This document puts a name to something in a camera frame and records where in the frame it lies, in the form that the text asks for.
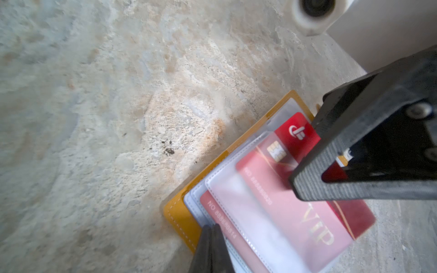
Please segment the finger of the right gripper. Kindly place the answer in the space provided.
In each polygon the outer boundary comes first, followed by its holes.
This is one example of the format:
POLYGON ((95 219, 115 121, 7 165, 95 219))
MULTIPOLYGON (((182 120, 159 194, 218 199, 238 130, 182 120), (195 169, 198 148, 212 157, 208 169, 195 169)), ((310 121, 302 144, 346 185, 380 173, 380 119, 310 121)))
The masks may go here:
POLYGON ((437 48, 326 93, 312 125, 320 141, 289 178, 298 199, 436 199, 437 48))

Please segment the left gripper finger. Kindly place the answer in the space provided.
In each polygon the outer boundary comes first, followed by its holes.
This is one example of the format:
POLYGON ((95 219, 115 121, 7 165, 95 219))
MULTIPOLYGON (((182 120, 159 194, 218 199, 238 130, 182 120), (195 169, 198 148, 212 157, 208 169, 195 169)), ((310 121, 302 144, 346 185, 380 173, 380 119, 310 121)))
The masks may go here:
POLYGON ((205 225, 189 273, 234 273, 231 257, 219 224, 205 225))

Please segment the yellow leather card holder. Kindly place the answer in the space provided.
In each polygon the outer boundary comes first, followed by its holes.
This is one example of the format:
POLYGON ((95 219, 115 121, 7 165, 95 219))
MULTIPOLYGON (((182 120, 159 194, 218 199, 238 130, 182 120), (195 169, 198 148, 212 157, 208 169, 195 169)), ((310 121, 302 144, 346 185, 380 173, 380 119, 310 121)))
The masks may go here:
MULTIPOLYGON (((217 224, 200 203, 201 195, 208 190, 269 273, 311 273, 236 168, 243 157, 296 113, 302 113, 311 124, 313 115, 292 91, 165 205, 165 217, 191 250, 199 243, 202 227, 217 224)), ((235 272, 251 273, 226 237, 225 243, 235 272)), ((319 273, 328 271, 339 256, 319 273)))

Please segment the red VIP card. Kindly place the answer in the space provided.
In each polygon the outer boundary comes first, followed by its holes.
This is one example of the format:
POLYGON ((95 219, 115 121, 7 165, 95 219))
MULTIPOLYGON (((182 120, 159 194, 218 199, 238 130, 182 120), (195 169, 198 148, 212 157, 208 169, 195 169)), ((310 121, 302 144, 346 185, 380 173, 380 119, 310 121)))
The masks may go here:
POLYGON ((299 200, 289 177, 320 141, 296 113, 236 165, 273 223, 312 273, 318 273, 365 233, 376 218, 363 200, 299 200))

